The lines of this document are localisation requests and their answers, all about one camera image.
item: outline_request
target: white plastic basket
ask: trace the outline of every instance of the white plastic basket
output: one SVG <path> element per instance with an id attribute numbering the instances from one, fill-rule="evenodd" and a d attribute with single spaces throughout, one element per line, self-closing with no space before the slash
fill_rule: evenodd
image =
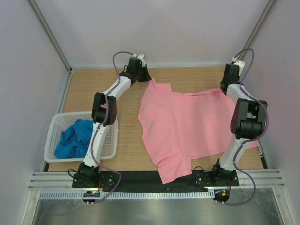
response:
<path id="1" fill-rule="evenodd" d="M 45 144 L 44 159 L 48 163 L 83 161 L 84 158 L 60 159 L 54 156 L 54 151 L 60 142 L 61 132 L 73 125 L 76 120 L 92 120 L 91 112 L 68 112 L 56 114 L 51 121 Z M 114 157 L 118 142 L 118 120 L 111 126 L 105 137 L 101 160 Z"/>

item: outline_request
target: wooden surface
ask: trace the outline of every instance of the wooden surface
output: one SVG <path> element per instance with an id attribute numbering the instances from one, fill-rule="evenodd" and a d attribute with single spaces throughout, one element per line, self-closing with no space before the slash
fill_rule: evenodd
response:
<path id="1" fill-rule="evenodd" d="M 171 83 L 175 92 L 199 92 L 218 88 L 223 77 L 223 67 L 149 68 L 150 76 L 158 83 Z M 116 80 L 113 69 L 76 70 L 73 75 L 64 112 L 91 111 L 94 95 L 103 92 Z M 135 83 L 118 100 L 119 121 L 117 154 L 101 163 L 119 171 L 156 170 L 142 143 L 142 126 L 137 120 L 140 100 L 148 83 Z M 201 166 L 211 169 L 221 156 L 204 157 L 192 160 L 192 168 Z M 49 171 L 78 169 L 80 162 L 51 163 Z M 242 156 L 239 167 L 242 169 L 262 169 L 257 148 L 248 149 Z"/>

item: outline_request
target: gray floor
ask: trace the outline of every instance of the gray floor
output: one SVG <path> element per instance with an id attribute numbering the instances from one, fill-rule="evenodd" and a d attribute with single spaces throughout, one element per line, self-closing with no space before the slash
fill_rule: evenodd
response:
<path id="1" fill-rule="evenodd" d="M 247 200 L 253 190 L 232 190 L 228 202 Z M 39 200 L 34 225 L 283 225 L 272 189 L 259 189 L 246 205 L 212 199 L 113 200 L 81 206 L 80 200 Z M 64 216 L 54 213 L 69 212 Z"/>

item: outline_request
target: pink shirt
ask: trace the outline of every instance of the pink shirt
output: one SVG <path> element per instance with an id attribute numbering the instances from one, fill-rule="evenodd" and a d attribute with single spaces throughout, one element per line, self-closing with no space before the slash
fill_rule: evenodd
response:
<path id="1" fill-rule="evenodd" d="M 192 159 L 226 150 L 234 108 L 221 89 L 177 93 L 169 83 L 149 81 L 138 120 L 142 141 L 163 184 L 191 174 Z"/>

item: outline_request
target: blue cloth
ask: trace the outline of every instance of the blue cloth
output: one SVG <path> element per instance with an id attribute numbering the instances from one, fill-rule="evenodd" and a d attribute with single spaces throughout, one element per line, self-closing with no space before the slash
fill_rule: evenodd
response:
<path id="1" fill-rule="evenodd" d="M 93 121 L 77 120 L 61 133 L 54 155 L 57 158 L 83 158 L 89 148 L 93 132 Z"/>

